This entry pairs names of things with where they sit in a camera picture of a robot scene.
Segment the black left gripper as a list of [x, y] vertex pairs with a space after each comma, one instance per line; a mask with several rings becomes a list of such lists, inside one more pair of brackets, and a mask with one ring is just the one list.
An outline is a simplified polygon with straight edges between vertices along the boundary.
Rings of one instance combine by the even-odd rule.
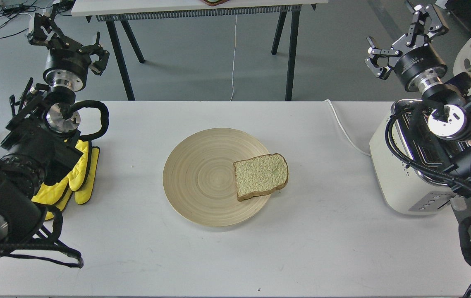
[[110, 52], [103, 49], [100, 43], [100, 32], [95, 35], [92, 45], [81, 46], [79, 49], [67, 47], [65, 36], [52, 17], [35, 13], [29, 23], [27, 40], [30, 45], [44, 46], [49, 49], [43, 79], [52, 84], [55, 74], [70, 74], [77, 78], [74, 83], [85, 84], [88, 70], [97, 76], [105, 71]]

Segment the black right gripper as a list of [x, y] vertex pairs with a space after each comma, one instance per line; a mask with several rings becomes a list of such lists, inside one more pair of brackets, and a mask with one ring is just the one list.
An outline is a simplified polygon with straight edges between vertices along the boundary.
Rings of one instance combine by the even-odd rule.
[[413, 6], [409, 0], [405, 4], [413, 15], [405, 42], [396, 41], [393, 48], [384, 49], [368, 36], [365, 63], [378, 79], [386, 80], [394, 71], [406, 92], [425, 92], [442, 84], [447, 73], [447, 66], [428, 43], [447, 34], [449, 27], [433, 4]]

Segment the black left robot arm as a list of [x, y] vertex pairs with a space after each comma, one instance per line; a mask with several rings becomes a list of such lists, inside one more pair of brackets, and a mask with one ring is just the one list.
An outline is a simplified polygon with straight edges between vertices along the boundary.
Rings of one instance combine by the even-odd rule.
[[100, 34], [92, 45], [63, 34], [53, 16], [35, 13], [27, 39], [48, 49], [44, 84], [30, 79], [18, 101], [10, 98], [12, 119], [0, 158], [0, 258], [39, 259], [26, 251], [55, 251], [75, 262], [41, 260], [70, 268], [82, 268], [81, 253], [61, 240], [63, 217], [51, 202], [33, 202], [43, 185], [64, 180], [82, 158], [75, 146], [102, 137], [109, 127], [106, 105], [95, 100], [75, 102], [84, 89], [88, 72], [101, 75], [110, 53], [103, 49]]

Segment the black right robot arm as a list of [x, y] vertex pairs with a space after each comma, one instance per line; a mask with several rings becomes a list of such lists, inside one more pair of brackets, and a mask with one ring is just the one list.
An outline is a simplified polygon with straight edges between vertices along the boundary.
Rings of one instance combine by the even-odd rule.
[[[395, 73], [407, 92], [419, 99], [394, 102], [370, 140], [379, 187], [394, 211], [434, 215], [445, 207], [465, 211], [471, 202], [471, 38], [447, 66], [433, 49], [448, 26], [432, 4], [406, 5], [412, 20], [406, 33], [389, 48], [368, 36], [366, 66], [378, 79]], [[458, 227], [460, 248], [471, 266], [471, 216]], [[471, 298], [471, 283], [464, 293]]]

